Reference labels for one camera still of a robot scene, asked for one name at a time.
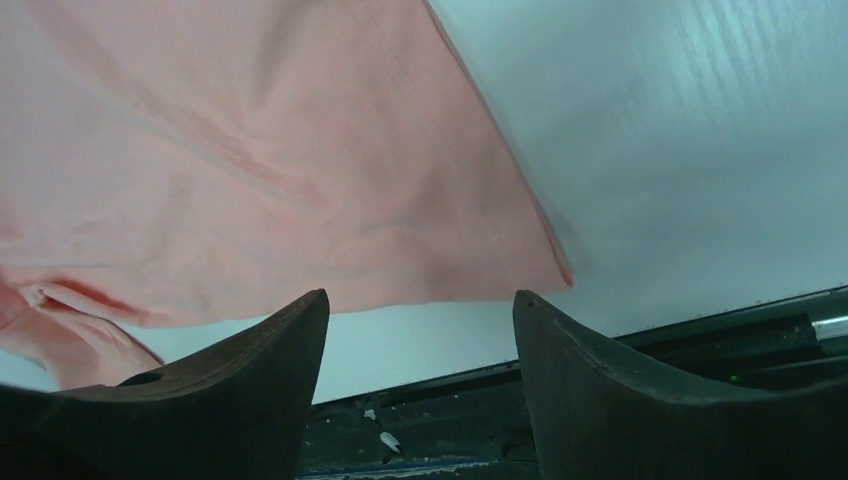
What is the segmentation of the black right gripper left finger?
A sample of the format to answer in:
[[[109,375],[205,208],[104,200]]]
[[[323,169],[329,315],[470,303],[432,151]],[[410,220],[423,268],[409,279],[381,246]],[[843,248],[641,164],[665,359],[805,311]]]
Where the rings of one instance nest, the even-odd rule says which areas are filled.
[[[292,479],[329,321],[324,290],[116,386],[3,387],[5,479]]]

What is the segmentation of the pink t shirt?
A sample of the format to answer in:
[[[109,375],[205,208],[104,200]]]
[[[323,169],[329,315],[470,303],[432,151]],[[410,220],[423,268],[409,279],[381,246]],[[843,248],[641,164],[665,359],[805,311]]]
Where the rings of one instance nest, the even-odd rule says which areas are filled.
[[[572,284],[422,1],[5,1],[1,347],[62,389],[128,326]]]

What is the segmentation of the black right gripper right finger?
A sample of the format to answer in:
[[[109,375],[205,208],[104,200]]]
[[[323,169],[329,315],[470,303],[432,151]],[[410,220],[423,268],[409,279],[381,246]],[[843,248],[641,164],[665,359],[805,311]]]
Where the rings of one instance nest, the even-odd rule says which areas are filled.
[[[534,292],[513,325],[545,479],[843,479],[847,380],[785,391],[660,362]]]

